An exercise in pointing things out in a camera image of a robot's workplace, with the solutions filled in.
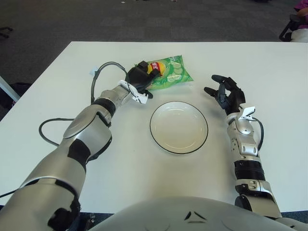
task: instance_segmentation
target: person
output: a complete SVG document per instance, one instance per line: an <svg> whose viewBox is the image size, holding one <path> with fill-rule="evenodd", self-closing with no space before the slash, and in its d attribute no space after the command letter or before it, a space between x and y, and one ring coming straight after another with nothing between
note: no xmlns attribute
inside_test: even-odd
<svg viewBox="0 0 308 231"><path fill-rule="evenodd" d="M306 25L300 25L293 31L292 42L308 42L308 0L301 0L294 9L297 11L297 16L305 18Z"/></svg>

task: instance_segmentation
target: chair leg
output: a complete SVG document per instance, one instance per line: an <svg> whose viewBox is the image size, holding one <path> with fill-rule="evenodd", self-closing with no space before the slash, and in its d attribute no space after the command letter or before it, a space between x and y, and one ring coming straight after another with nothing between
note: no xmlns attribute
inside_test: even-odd
<svg viewBox="0 0 308 231"><path fill-rule="evenodd" d="M9 37L8 35L3 34L3 33L0 33L0 36L3 36L3 37L5 37L5 38L8 38L8 37Z"/></svg>

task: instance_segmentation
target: white plate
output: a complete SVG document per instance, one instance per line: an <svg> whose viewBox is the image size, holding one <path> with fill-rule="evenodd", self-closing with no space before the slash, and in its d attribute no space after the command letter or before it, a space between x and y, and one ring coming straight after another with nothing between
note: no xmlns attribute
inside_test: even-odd
<svg viewBox="0 0 308 231"><path fill-rule="evenodd" d="M199 149L207 138L208 127L203 114L184 102L168 102L153 113L150 130L163 149L187 154Z"/></svg>

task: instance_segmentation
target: white clip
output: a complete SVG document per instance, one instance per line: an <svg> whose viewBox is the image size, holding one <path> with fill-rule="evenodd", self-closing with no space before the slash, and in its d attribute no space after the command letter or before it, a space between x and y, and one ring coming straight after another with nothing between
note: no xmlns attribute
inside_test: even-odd
<svg viewBox="0 0 308 231"><path fill-rule="evenodd" d="M124 87L126 90L130 91L130 93L133 95L133 100L137 101L139 103L143 103L146 104L146 102L148 101L148 95L144 94L140 94L137 89L133 86L133 85L129 85L128 87L128 83L124 80L120 80L118 85Z"/></svg>
<svg viewBox="0 0 308 231"><path fill-rule="evenodd" d="M252 120L251 115L256 111L256 107L255 106L249 106L246 103L242 103L240 104L240 112L238 114L238 120L240 119L248 119L248 120Z"/></svg>

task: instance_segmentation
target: bag of chips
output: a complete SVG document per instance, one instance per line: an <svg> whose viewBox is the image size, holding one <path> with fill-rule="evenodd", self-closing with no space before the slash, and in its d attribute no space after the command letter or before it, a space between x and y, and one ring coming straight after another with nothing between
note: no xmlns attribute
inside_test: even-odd
<svg viewBox="0 0 308 231"><path fill-rule="evenodd" d="M193 81L184 68L181 55L148 62L148 74L157 69L160 76L155 78L147 89L164 89L174 84Z"/></svg>

